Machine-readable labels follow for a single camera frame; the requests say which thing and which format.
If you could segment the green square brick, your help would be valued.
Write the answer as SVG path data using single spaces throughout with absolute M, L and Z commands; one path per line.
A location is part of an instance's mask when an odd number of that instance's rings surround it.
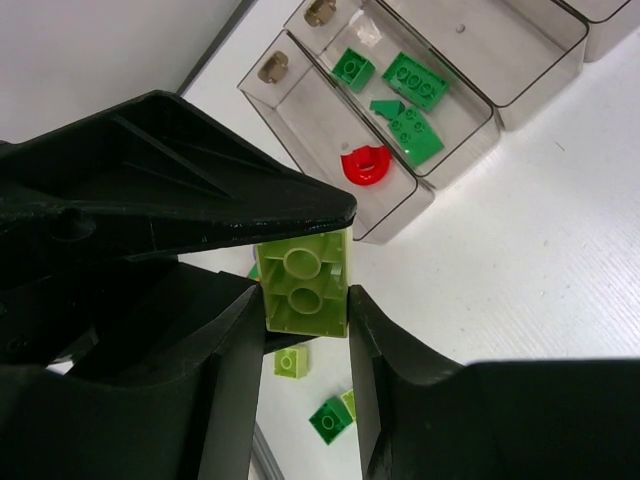
M 332 68 L 332 75 L 355 93 L 360 93 L 375 72 L 374 64 L 352 48 L 346 48 Z

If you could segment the small green slope piece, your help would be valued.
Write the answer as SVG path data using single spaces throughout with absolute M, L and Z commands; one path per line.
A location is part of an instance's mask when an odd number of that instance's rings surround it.
M 400 100 L 372 100 L 369 109 L 386 120 L 394 120 L 404 112 L 405 105 Z

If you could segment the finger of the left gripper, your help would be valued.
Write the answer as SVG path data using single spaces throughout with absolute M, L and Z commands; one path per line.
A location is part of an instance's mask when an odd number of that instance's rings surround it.
M 355 197 L 152 91 L 1 146 L 1 284 L 349 227 Z

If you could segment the green L-shaped lego block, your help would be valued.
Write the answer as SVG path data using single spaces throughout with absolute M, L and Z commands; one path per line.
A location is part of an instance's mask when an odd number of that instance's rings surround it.
M 416 107 L 409 107 L 390 120 L 388 128 L 414 168 L 444 149 L 443 142 Z

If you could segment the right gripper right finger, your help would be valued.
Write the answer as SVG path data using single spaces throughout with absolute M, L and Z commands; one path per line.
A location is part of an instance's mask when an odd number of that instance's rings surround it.
M 639 363 L 459 364 L 348 296 L 362 475 L 367 479 L 635 479 Z

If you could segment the lime green 2x4 brick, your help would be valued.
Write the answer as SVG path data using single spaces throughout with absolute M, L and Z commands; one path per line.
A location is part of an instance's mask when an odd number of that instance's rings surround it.
M 352 247 L 350 227 L 258 244 L 267 330 L 345 338 Z

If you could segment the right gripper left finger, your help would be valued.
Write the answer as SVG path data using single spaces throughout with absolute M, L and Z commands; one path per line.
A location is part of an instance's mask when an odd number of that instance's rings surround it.
M 262 291 L 177 264 L 1 297 L 5 479 L 244 479 Z

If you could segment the small red lego piece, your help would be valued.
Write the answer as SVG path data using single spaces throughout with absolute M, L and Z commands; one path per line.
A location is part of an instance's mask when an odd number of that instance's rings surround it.
M 386 146 L 365 145 L 341 156 L 345 177 L 358 186 L 372 186 L 382 181 L 389 172 L 391 151 Z

